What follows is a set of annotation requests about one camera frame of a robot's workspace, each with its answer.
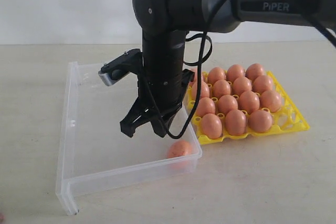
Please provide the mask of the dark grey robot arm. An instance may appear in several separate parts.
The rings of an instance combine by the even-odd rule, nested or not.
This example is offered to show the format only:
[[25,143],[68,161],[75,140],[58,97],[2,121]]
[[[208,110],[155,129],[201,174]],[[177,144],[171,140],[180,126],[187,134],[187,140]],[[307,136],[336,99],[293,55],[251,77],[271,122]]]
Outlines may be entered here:
[[242,22],[311,26],[335,43],[335,0],[132,0],[142,28],[142,48],[125,52],[120,71],[138,77],[138,97],[121,121],[131,137],[151,123],[158,136],[182,105],[192,74],[184,70],[186,35],[229,33]]

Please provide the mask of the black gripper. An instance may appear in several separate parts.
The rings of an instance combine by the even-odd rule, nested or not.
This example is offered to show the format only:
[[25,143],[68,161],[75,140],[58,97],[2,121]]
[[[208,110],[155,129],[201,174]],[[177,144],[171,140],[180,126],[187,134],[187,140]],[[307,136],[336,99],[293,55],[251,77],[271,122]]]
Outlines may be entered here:
[[[167,130],[181,107],[188,85],[195,73],[188,69],[144,69],[138,75],[140,98],[136,98],[131,109],[120,122],[120,130],[128,137],[133,137],[137,127],[151,121],[154,133],[160,137],[168,135]],[[163,123],[153,102],[162,114]]]

